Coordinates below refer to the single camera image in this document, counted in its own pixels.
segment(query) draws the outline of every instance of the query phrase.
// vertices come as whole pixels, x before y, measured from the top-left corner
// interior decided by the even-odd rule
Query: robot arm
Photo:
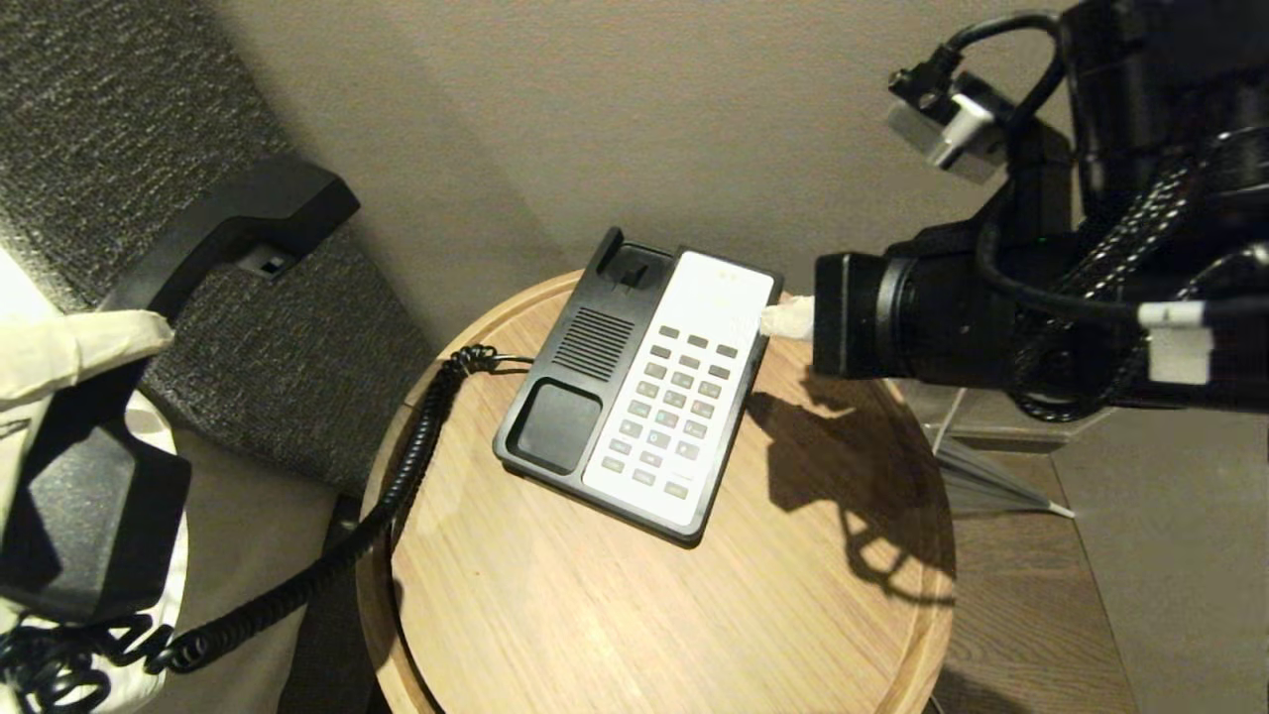
[[[1016,107],[962,51],[1041,29]],[[891,77],[926,161],[1004,185],[881,256],[816,263],[815,370],[1008,392],[1027,415],[1269,412],[1269,6],[1086,0],[971,25]],[[1034,117],[1062,76],[1076,150]],[[1071,226],[1077,169],[1086,218]]]

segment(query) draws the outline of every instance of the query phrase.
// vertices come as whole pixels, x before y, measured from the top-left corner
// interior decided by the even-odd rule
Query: coiled phone cord
[[[449,355],[423,396],[419,422],[378,503],[348,538],[282,585],[170,642],[171,629],[160,629],[136,648],[132,646],[145,632],[143,628],[137,632],[141,625],[136,621],[137,615],[124,618],[127,623],[86,628],[19,625],[0,638],[0,675],[14,687],[24,706],[27,698],[34,698],[46,711],[90,711],[109,694],[104,675],[91,670],[91,654],[123,666],[145,659],[145,671],[157,675],[164,670],[193,672],[232,652],[302,607],[369,552],[398,515],[409,511],[463,382],[475,373],[492,373],[503,363],[532,364],[533,360],[500,354],[483,344],[467,345]],[[122,638],[110,633],[119,628],[128,628]],[[84,698],[82,692],[72,694],[79,686],[96,690]],[[71,696],[81,699],[65,701]]]

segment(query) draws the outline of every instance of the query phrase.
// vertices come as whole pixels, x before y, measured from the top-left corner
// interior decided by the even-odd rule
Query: wooden table top
[[[577,276],[513,297],[444,354],[534,354]],[[692,550],[505,472],[491,443],[524,377],[470,378],[391,562],[385,545],[358,564],[393,711],[920,711],[952,630],[942,481],[888,383],[815,379],[810,360],[770,340]]]

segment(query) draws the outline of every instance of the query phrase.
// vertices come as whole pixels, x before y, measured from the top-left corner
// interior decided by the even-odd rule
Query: black cord
[[[1264,284],[1269,275],[1269,242],[1253,242],[1213,260],[1185,285],[1173,294],[1173,299],[1193,299],[1212,289],[1228,289],[1255,282]],[[1119,363],[1114,375],[1098,394],[1072,402],[1051,402],[1030,394],[1009,393],[1009,398],[1028,417],[1049,424],[1066,424],[1091,417],[1105,406],[1122,397],[1145,370],[1148,359],[1148,341],[1145,335]]]
[[[1036,115],[1036,112],[1048,101],[1066,75],[1066,65],[1062,62],[1061,25],[1057,13],[1049,10],[1024,10],[1010,15],[1001,15],[961,28],[943,43],[944,47],[958,56],[971,44],[1019,29],[1038,29],[1048,34],[1049,39],[1053,41],[1053,57],[1049,58],[1048,66],[1044,67],[1044,74],[1041,75],[1036,85],[1032,86],[1030,91],[1027,93],[1023,100],[1014,108],[1013,114],[1010,114],[1005,124],[1005,133],[1009,134],[1013,134]]]
[[[1013,297],[1018,303],[1032,309],[1048,312],[1072,321],[1090,322],[1136,322],[1137,307],[1133,302],[1108,302],[1086,299],[1074,294],[1049,292],[1029,285],[1000,271],[996,266],[996,251],[1000,246],[1000,228],[986,223],[978,233],[975,249],[975,265],[987,283]]]
[[[961,52],[976,42],[1018,29],[1039,29],[1057,37],[1057,13],[1051,10],[1020,10],[966,25],[949,37],[944,44]]]
[[[463,382],[476,373],[492,373],[504,363],[533,364],[533,360],[499,354],[495,347],[482,344],[463,346],[449,355],[423,396],[419,422],[378,503],[348,538],[299,573],[171,642],[173,630],[165,625],[137,646],[151,626],[150,618],[140,614],[86,628],[44,629],[19,623],[0,635],[0,673],[6,684],[28,708],[28,698],[34,698],[43,711],[91,711],[110,691],[105,675],[91,667],[93,654],[117,666],[143,659],[145,671],[151,675],[162,670],[193,672],[294,613],[350,568],[388,531],[398,515],[409,511]],[[117,634],[121,628],[126,629],[122,635]],[[84,686],[95,689],[74,704],[61,704]],[[82,691],[74,696],[82,696]]]
[[[1086,242],[1100,237],[1079,264],[1057,280],[1051,292],[1085,299],[1113,294],[1123,279],[1164,245],[1185,218],[1198,184],[1195,164],[1197,160],[1189,155],[1174,156],[1161,164],[1150,188],[1113,224],[1086,219],[1075,240]],[[1071,328],[1074,320],[1051,313],[1020,313],[1019,321],[1019,334],[1024,336],[1014,354],[1014,383],[1022,386],[1028,383],[1044,355]],[[1024,415],[1042,422],[1066,424],[1090,417],[1136,382],[1146,365],[1146,351],[1136,347],[1141,344],[1138,339],[1134,347],[1126,351],[1107,384],[1095,394],[1085,394],[1071,402],[1053,402],[1018,392],[1011,392],[1009,397]]]

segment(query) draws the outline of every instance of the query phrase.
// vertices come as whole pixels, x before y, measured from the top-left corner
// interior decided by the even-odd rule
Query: white fabric
[[[168,320],[143,309],[0,322],[0,411],[29,405],[171,344]]]
[[[4,419],[9,419],[10,412],[6,412]],[[132,399],[128,402],[128,411],[124,413],[124,424],[128,426],[128,431],[133,434],[141,441],[161,449],[169,454],[176,453],[176,446],[173,443],[171,427],[168,426],[168,421],[162,419],[162,415],[155,410],[154,405],[150,403],[141,394],[133,394]],[[16,473],[18,455],[20,451],[19,443],[27,441],[28,431],[23,430],[10,435],[8,439],[0,439],[0,458],[5,459],[0,468],[9,473]],[[180,519],[180,530],[176,534],[176,544],[173,548],[171,562],[168,569],[168,582],[164,586],[162,596],[159,602],[145,610],[143,614],[150,615],[155,623],[155,628],[159,625],[176,625],[176,615],[180,613],[180,601],[185,591],[185,569],[188,563],[188,550],[189,550],[189,529],[184,516]],[[0,601],[0,632],[8,632],[18,621],[18,614],[20,607],[15,604]],[[23,624],[32,626],[53,626],[53,623],[41,620],[38,618],[28,618]],[[142,671],[143,663],[135,662],[129,667],[114,667],[102,657],[93,657],[93,668],[105,672],[110,677],[110,695],[103,701],[94,711],[100,711],[102,714],[123,714],[127,711],[136,711],[146,701],[152,699],[155,694],[164,685],[165,675],[157,677],[151,677]],[[0,714],[16,714],[20,711],[16,699],[9,689],[3,690],[5,695],[0,698]]]
[[[170,444],[171,435],[161,417],[142,416],[133,410],[135,405],[129,405],[127,413],[132,434],[154,444],[151,438],[161,426]],[[176,620],[180,633],[228,613],[317,558],[336,493],[324,484],[230,454],[190,432],[178,431],[175,440],[194,473],[169,587],[156,609],[162,621]],[[18,440],[0,439],[0,453],[10,441]],[[181,588],[184,602],[180,602]],[[179,618],[176,606],[166,605],[171,600],[180,605]],[[0,615],[0,628],[8,626],[9,618],[13,615]],[[192,675],[135,681],[131,675],[112,672],[112,689],[121,699],[124,694],[131,699],[117,701],[112,694],[100,711],[108,710],[104,706],[114,706],[113,711],[142,706],[146,714],[273,713],[291,672],[302,618],[303,610]],[[341,656],[367,654],[358,651]],[[160,682],[161,690],[155,692]],[[145,689],[147,684],[154,686]],[[0,713],[16,710],[10,690],[0,686]]]
[[[768,336],[811,341],[815,334],[815,295],[794,294],[779,304],[764,307],[759,328]]]
[[[1203,326],[1202,299],[1142,302],[1137,321],[1150,335],[1150,382],[1208,383],[1216,341]]]

